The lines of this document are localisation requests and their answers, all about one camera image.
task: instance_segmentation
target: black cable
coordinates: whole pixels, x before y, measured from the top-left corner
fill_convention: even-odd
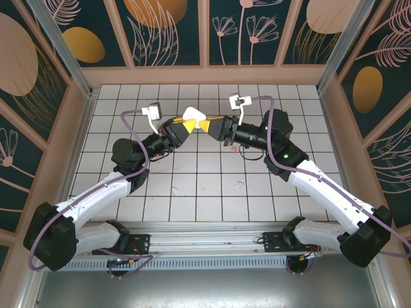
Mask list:
[[[159,160],[162,160],[163,158],[166,158],[166,157],[169,156],[169,155],[170,155],[170,153],[169,153],[169,152],[166,152],[165,155],[163,155],[163,156],[161,156],[161,157],[159,157],[159,158],[157,158],[157,159],[150,159],[150,162],[158,162]]]
[[[240,146],[238,147],[238,151],[239,151],[241,157],[243,157],[245,160],[257,161],[257,160],[260,160],[264,157],[264,152],[263,151],[261,151],[261,156],[258,157],[258,158],[247,158],[247,157],[245,157],[244,145],[242,145],[242,144],[240,144]]]
[[[257,240],[256,240],[256,243],[257,244],[260,244],[260,245],[265,245],[265,244],[273,244],[273,245],[282,245],[282,244],[284,244],[284,242],[283,241],[280,241],[280,240],[278,240],[278,239],[266,239],[265,241],[264,241],[264,237],[259,237]]]

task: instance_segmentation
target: flower illustration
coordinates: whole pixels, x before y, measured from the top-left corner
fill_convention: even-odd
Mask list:
[[[13,156],[17,147],[17,140],[19,135],[10,130],[9,136],[7,136],[6,130],[0,128],[0,166],[10,167],[13,164]]]
[[[269,6],[282,3],[283,0],[240,0],[240,4],[244,8],[252,8],[253,6]]]
[[[224,61],[224,55],[223,55],[223,48],[221,45],[221,37],[224,37],[226,35],[232,35],[238,32],[238,28],[235,27],[235,22],[233,21],[232,17],[222,17],[221,20],[219,17],[214,17],[213,18],[213,26],[214,29],[216,30],[216,33],[218,35],[218,41],[220,43],[220,54],[221,54],[221,59],[223,61],[223,65],[225,65]]]
[[[278,39],[278,31],[275,17],[261,17],[256,24],[256,16],[247,18],[247,31],[251,42],[250,64],[252,64],[252,50],[254,44],[269,42]]]
[[[246,8],[252,8],[253,6],[270,6],[282,3],[283,0],[240,0],[240,5],[243,7],[240,17],[240,33],[238,35],[238,65],[241,65],[241,37],[243,29],[244,11]]]
[[[13,157],[15,149],[17,147],[17,141],[19,140],[19,135],[14,130],[10,130],[10,133],[7,135],[6,130],[2,127],[0,128],[0,167],[12,167],[17,171],[34,178],[34,175],[25,172],[24,170],[13,165]],[[9,182],[4,178],[0,178],[0,182],[12,186],[21,191],[29,192],[30,190],[15,183]]]

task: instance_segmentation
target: grid line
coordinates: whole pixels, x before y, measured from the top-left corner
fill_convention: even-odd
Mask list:
[[[160,90],[161,90],[161,85],[159,87],[159,99],[160,99]],[[177,97],[180,96],[180,85],[179,89],[177,90]],[[177,111],[179,110],[179,99],[177,98]],[[175,160],[175,151],[173,151],[173,164],[171,165],[171,187],[170,187],[170,207],[168,209],[168,221],[171,219],[171,201],[173,199],[173,175],[174,175],[174,160]]]
[[[141,90],[141,85],[140,85],[140,88],[139,88],[139,95],[138,95],[138,97],[137,97],[137,105],[138,105],[138,103],[139,103],[140,90]],[[159,100],[159,95],[160,95],[160,86],[159,86],[159,91],[158,91],[158,93],[157,93],[157,100]],[[148,174],[147,180],[146,180],[146,181],[147,181],[147,183],[146,183],[146,192],[145,192],[145,194],[144,194],[143,214],[142,214],[142,216],[141,216],[141,221],[144,221],[144,214],[145,214],[145,212],[146,212],[147,189],[148,189],[148,181],[149,181],[149,180],[150,180],[150,173]]]
[[[177,99],[168,99],[164,97],[164,92],[162,94],[162,100],[159,99],[160,91],[161,91],[161,85],[155,85],[155,87],[146,87],[146,88],[141,88],[137,87],[135,88],[136,90],[133,92],[133,96],[137,94],[137,99],[136,99],[136,108],[139,108],[141,106],[145,106],[147,103],[150,103],[151,101],[161,101],[162,107],[164,106],[164,118],[171,118],[175,117],[176,115],[180,115],[184,112],[183,108],[185,105],[192,105],[192,106],[197,106],[197,108],[200,108],[200,87],[198,85],[192,86],[192,87],[185,87],[184,90],[186,90],[186,96],[196,96],[196,93],[198,94],[198,98],[179,98],[181,95],[181,87],[180,85],[178,86],[178,98]],[[279,89],[277,85],[272,85],[268,86],[267,89],[261,89],[259,88],[258,85],[250,85],[249,87],[242,87],[241,91],[244,92],[244,90],[247,90],[249,88],[252,91],[252,96],[256,95],[264,95],[265,92],[262,91],[268,91],[268,92],[275,92],[278,91]],[[144,92],[144,99],[141,99],[141,93],[142,90]],[[308,115],[306,115],[304,109],[302,106],[304,105],[305,107],[308,106],[307,110],[311,110],[311,105],[309,105],[309,102],[304,102],[304,99],[301,99],[301,95],[299,94],[299,89],[297,88],[296,90],[291,89],[293,92],[293,95],[299,97],[300,104],[296,104],[295,100],[297,99],[283,99],[281,96],[276,98],[276,103],[278,104],[280,109],[290,109],[291,110],[291,116],[293,119],[291,122],[296,121],[296,124],[299,124],[297,126],[297,131],[299,135],[296,135],[296,140],[300,140],[301,146],[305,144],[306,149],[308,150],[308,143],[310,142],[310,150],[307,151],[307,153],[312,157],[313,160],[313,154],[318,154],[318,153],[327,153],[328,155],[330,153],[333,153],[333,149],[329,147],[329,142],[328,141],[322,141],[322,137],[328,138],[328,133],[324,130],[324,132],[316,132],[312,133],[309,132],[308,127],[310,127],[310,130],[317,131],[315,129],[316,126],[313,126],[314,129],[310,126],[311,123],[316,122],[315,117],[321,117],[324,118],[324,114],[321,115],[321,111],[316,109],[316,112],[308,112],[310,115],[310,118],[308,119]],[[202,111],[207,114],[211,115],[211,113],[216,113],[218,110],[218,114],[223,115],[232,115],[235,113],[232,113],[230,108],[229,108],[229,100],[227,98],[222,99],[221,95],[226,93],[226,95],[229,95],[229,93],[232,92],[239,92],[239,85],[217,85],[213,91],[217,91],[218,93],[214,94],[214,97],[216,99],[204,99],[202,102],[201,108],[204,108]],[[84,144],[82,146],[82,151],[80,155],[80,160],[79,164],[76,167],[76,174],[74,176],[73,184],[71,186],[70,190],[70,197],[73,197],[75,193],[80,193],[83,190],[86,190],[88,187],[91,187],[94,185],[94,178],[97,176],[100,179],[102,178],[103,174],[105,175],[109,171],[107,169],[108,166],[111,167],[111,162],[108,160],[109,155],[111,155],[111,149],[108,149],[107,146],[109,144],[112,144],[115,140],[116,137],[122,137],[126,134],[127,136],[130,136],[128,132],[122,132],[123,130],[121,127],[119,127],[119,116],[116,115],[116,109],[119,108],[119,106],[126,101],[130,101],[131,99],[122,99],[119,98],[121,92],[121,87],[113,87],[113,89],[110,89],[107,87],[104,91],[105,95],[104,97],[115,97],[117,95],[117,100],[114,102],[114,99],[112,98],[107,98],[107,99],[98,99],[98,101],[102,101],[100,107],[96,106],[94,108],[94,113],[92,116],[93,119],[97,119],[97,121],[94,122],[92,126],[92,131],[87,132],[87,136],[85,138]],[[250,121],[250,123],[255,123],[256,125],[259,119],[256,117],[262,118],[263,117],[263,105],[261,104],[261,100],[257,101],[256,103],[259,103],[259,108],[258,106],[254,106],[254,108],[250,109],[250,114],[247,113],[247,110],[245,110],[245,115],[249,117],[249,119],[246,118],[246,122]],[[137,116],[134,116],[133,119],[130,121],[132,122],[132,127],[134,127],[135,131],[141,135],[141,138],[144,139],[149,133],[152,133],[151,129],[148,127],[148,123],[137,123],[139,118]],[[283,184],[280,181],[277,181],[275,177],[272,177],[270,173],[263,172],[263,166],[259,166],[259,164],[264,164],[263,160],[259,160],[257,162],[249,164],[249,162],[246,162],[245,160],[241,159],[239,156],[239,153],[233,154],[229,147],[228,148],[223,148],[223,145],[221,142],[218,143],[218,148],[213,147],[213,148],[208,148],[207,146],[201,146],[199,145],[199,142],[202,140],[203,137],[200,137],[200,130],[194,131],[195,136],[191,136],[192,140],[190,141],[189,147],[185,150],[183,148],[182,151],[175,151],[172,155],[172,161],[170,159],[170,163],[165,163],[167,166],[162,167],[160,165],[151,165],[152,172],[150,172],[148,179],[145,183],[146,187],[141,188],[141,192],[138,192],[138,196],[140,197],[139,199],[139,207],[143,206],[143,213],[139,214],[140,217],[138,219],[144,220],[148,219],[149,221],[152,219],[161,219],[163,221],[171,221],[171,217],[182,217],[182,219],[185,221],[186,219],[188,221],[212,221],[212,220],[223,220],[223,221],[250,221],[251,219],[254,221],[258,218],[263,218],[266,217],[264,215],[270,215],[272,219],[272,212],[270,212],[271,206],[269,206],[269,202],[272,202],[272,206],[274,209],[274,220],[275,221],[286,221],[288,217],[291,218],[291,215],[294,217],[297,215],[297,212],[299,211],[299,215],[304,216],[304,211],[307,211],[307,194],[305,194],[304,191],[301,191],[300,189],[297,189],[296,187],[293,187],[291,190],[291,187],[287,187],[286,190],[284,190],[284,193],[282,192],[282,186],[283,185],[291,185],[291,184]],[[105,151],[101,149],[101,145],[99,145],[99,140],[103,140],[103,143],[106,144]],[[253,151],[252,149],[247,149],[245,154],[246,157],[247,155],[252,155],[252,153],[259,152],[258,150]],[[103,162],[101,165],[98,165],[99,163],[95,164],[96,166],[93,167],[87,167],[84,168],[84,165],[87,161],[90,161],[92,164],[93,161],[93,155],[100,156],[103,155]],[[218,162],[216,161],[217,159],[220,159],[220,172],[217,172],[217,164]],[[244,170],[239,170],[238,168],[241,169],[241,160],[243,161],[243,168]],[[216,167],[214,168],[207,168],[207,162],[209,164],[216,164]],[[327,175],[339,175],[338,169],[331,169],[331,166],[333,166],[333,161],[327,162],[324,166],[326,168],[327,164],[329,164],[330,171],[333,172],[327,172]],[[202,171],[205,171],[205,173],[202,173],[200,176],[198,175],[198,170],[201,169]],[[161,190],[157,191],[156,189],[152,189],[153,187],[150,186],[148,187],[149,183],[154,184],[152,181],[155,181],[155,175],[162,174],[164,177],[164,180],[170,181],[171,177],[171,187],[170,187],[170,194],[168,194],[168,188],[166,188],[167,191]],[[239,180],[238,177],[244,177],[244,185],[237,189],[234,189],[232,185],[235,184],[237,180]],[[264,185],[259,185],[254,181],[262,181],[263,178],[265,179],[265,184]],[[190,179],[190,183],[186,186],[186,180]],[[155,183],[155,185],[162,185],[161,181],[158,181],[159,183]],[[198,191],[198,185],[201,185],[201,191]],[[176,193],[176,196],[178,198],[195,198],[195,203],[186,203],[185,201],[181,201],[183,203],[180,203],[179,207],[175,207],[174,209],[171,207],[172,206],[172,199],[173,199],[173,188],[172,187],[178,187],[179,191],[184,191],[182,194],[185,194],[185,196],[181,196],[180,194]],[[207,200],[204,198],[218,198],[218,200],[221,202],[221,208],[218,210],[218,212],[215,212],[215,210],[218,208],[215,203],[212,203],[211,209],[214,209],[214,214],[212,212],[208,212],[208,207],[207,207]],[[288,207],[285,207],[285,204],[287,204],[287,201],[284,198],[284,201],[281,200],[281,197],[285,198],[294,198],[294,202],[298,202],[299,204],[299,210],[297,211],[296,204],[293,203],[293,207],[288,209]],[[247,202],[247,212],[245,212],[245,202]],[[119,211],[119,206],[121,205],[120,202],[117,204],[117,212],[114,215],[112,210],[109,210],[107,212],[107,215],[113,215],[114,218],[119,218],[119,213],[121,213],[121,217],[124,217],[124,215],[127,216],[127,212],[124,213],[124,211],[132,210],[133,207],[129,207],[129,209],[122,210],[122,212]],[[157,213],[152,211],[149,208],[146,208],[146,205],[150,205],[150,207],[153,205],[154,207],[159,207],[160,213],[157,216]],[[193,218],[193,208],[192,206],[195,206],[195,217]],[[183,211],[190,210],[190,214],[186,214]],[[322,212],[322,210],[309,210],[310,214],[312,215],[318,215],[319,217],[322,215],[323,217],[319,219],[320,221],[327,221],[329,220],[328,213],[326,212],[326,215]]]
[[[261,96],[261,94],[259,92],[259,87],[257,87],[257,91],[258,91],[258,96]],[[261,106],[261,101],[260,101],[260,104],[259,104],[259,109],[261,111],[261,118],[262,118],[263,117],[263,107]],[[271,173],[268,173],[268,177],[270,179],[271,200],[272,200],[272,208],[273,208],[273,211],[274,211],[274,221],[277,221],[277,216],[275,214],[274,191],[272,190]]]

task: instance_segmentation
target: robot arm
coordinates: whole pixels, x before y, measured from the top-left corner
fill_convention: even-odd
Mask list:
[[[240,101],[241,99],[247,104],[247,98],[240,98]],[[223,142],[224,146],[237,143],[246,148],[253,147],[267,152],[268,112],[263,117],[260,126],[241,123],[236,116],[210,117],[200,122],[200,126],[212,138]],[[320,175],[320,179],[339,187],[312,160],[309,160],[305,152],[290,141],[292,130],[293,126],[288,121],[287,113],[275,110],[272,120],[274,158],[281,165],[316,173]],[[290,172],[278,168],[270,160],[269,155],[266,155],[264,163],[271,173],[308,193],[340,223],[336,225],[295,218],[283,229],[283,238],[290,246],[301,243],[333,248],[340,250],[355,265],[366,267],[389,241],[390,233],[363,213],[367,211],[391,226],[392,215],[387,208],[381,206],[375,209],[372,205],[359,200],[339,187],[348,197],[362,206],[363,209],[360,212],[325,181],[317,180],[302,172]]]
[[[167,153],[172,153],[175,148],[183,144],[196,123],[195,120],[183,120],[181,117],[164,122],[158,131],[156,130],[156,133],[143,140],[148,158],[151,160],[157,156],[161,157]],[[114,143],[112,161],[116,163],[116,167],[100,183],[55,206],[43,203],[37,207],[23,241],[24,247],[29,250],[46,223],[59,212],[64,212],[47,229],[35,250],[35,256],[49,269],[59,270],[79,253],[103,247],[112,248],[113,246],[122,251],[127,245],[129,231],[116,221],[108,221],[95,227],[83,227],[88,220],[106,206],[140,188],[150,172],[149,169],[146,169],[137,176],[117,182],[112,181],[135,173],[145,163],[140,145],[130,139],[119,139]],[[83,199],[74,207],[65,210],[79,198]]]

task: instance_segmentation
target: gray floor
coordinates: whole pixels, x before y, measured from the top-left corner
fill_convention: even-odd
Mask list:
[[[46,273],[40,308],[379,307],[367,269],[320,258],[304,276],[285,269],[142,271],[122,281],[104,272]]]

